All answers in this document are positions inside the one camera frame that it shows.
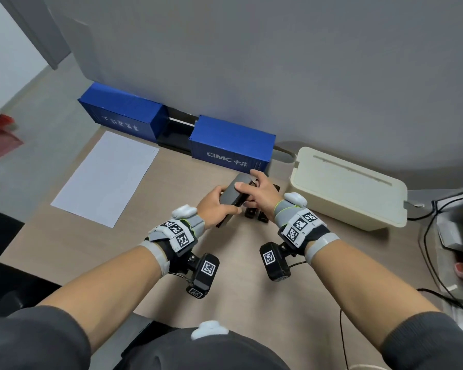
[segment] dark gray sleeve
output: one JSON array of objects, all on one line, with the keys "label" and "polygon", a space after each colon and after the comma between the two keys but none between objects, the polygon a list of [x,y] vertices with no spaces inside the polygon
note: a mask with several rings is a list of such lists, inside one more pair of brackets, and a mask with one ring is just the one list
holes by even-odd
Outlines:
[{"label": "dark gray sleeve", "polygon": [[420,313],[388,335],[381,354],[394,370],[463,370],[463,330],[444,313]]},{"label": "dark gray sleeve", "polygon": [[90,360],[86,333],[61,309],[37,306],[0,318],[1,370],[87,370]]}]

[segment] wooden table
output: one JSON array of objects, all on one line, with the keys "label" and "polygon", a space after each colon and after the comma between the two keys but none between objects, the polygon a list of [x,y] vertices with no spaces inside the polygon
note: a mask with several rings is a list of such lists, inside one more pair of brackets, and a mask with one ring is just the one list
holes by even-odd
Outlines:
[{"label": "wooden table", "polygon": [[[183,204],[196,206],[214,186],[228,184],[237,174],[161,148],[114,228],[51,206],[105,130],[101,128],[87,143],[0,257],[0,262],[63,285],[136,246],[148,230],[170,217],[172,210]],[[285,187],[281,177],[286,179],[287,171],[288,166],[275,163],[271,176],[276,178],[272,180]],[[417,246],[418,224],[369,233],[330,217],[320,217],[340,238],[412,286],[433,287]],[[277,230],[272,223],[239,216],[223,228],[207,231],[194,252],[197,255],[211,252],[220,259],[210,293],[197,300],[185,292],[184,280],[167,275],[135,312],[182,328],[216,319],[268,346],[292,369],[345,368],[339,307],[314,271],[305,264],[296,266],[291,278],[282,282],[270,281],[265,273],[259,247],[268,241],[279,242]],[[384,365],[378,352],[346,317],[344,332],[350,364]]]}]

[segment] white wall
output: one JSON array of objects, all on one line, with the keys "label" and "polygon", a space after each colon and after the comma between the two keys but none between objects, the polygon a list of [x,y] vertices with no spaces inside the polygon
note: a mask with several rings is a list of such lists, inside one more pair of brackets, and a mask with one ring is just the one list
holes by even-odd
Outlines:
[{"label": "white wall", "polygon": [[89,79],[463,185],[463,0],[45,1]]},{"label": "white wall", "polygon": [[46,66],[46,61],[0,4],[0,108]]}]

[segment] white paper sheet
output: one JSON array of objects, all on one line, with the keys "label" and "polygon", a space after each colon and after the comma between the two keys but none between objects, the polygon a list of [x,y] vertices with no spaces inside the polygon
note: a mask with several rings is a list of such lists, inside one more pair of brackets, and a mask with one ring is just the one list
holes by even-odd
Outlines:
[{"label": "white paper sheet", "polygon": [[51,205],[113,228],[158,151],[105,132]]}]

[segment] blue container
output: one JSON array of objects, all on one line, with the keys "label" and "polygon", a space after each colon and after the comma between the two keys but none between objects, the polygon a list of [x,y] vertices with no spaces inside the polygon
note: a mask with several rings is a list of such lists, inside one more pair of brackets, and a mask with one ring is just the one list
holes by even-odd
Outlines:
[{"label": "blue container", "polygon": [[78,101],[96,123],[150,142],[156,142],[168,121],[163,104],[100,83],[93,83]]},{"label": "blue container", "polygon": [[276,135],[201,115],[189,141],[192,157],[243,173],[264,171]]}]

